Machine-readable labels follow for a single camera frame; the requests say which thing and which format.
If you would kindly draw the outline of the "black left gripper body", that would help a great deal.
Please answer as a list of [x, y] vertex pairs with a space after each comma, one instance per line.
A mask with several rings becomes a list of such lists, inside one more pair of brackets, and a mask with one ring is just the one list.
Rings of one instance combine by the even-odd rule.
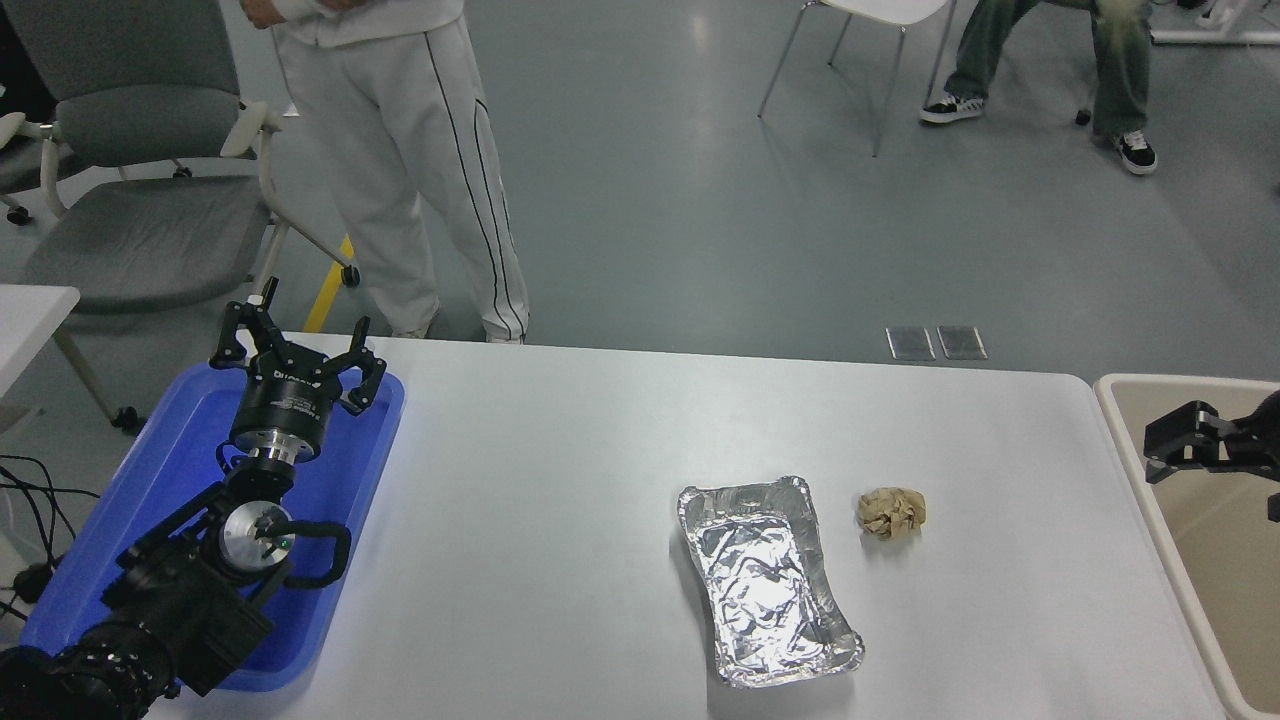
[[300, 372], [250, 364], [246, 387], [230, 439], [251, 443], [269, 432], [292, 436], [305, 443], [323, 442], [334, 402], [340, 395], [340, 380], [334, 373], [315, 369]]

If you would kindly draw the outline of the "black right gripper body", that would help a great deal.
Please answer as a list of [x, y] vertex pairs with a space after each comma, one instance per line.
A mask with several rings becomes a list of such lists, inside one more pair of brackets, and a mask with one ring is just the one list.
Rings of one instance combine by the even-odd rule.
[[1272, 465], [1279, 464], [1279, 396], [1276, 389], [1254, 410], [1254, 437]]

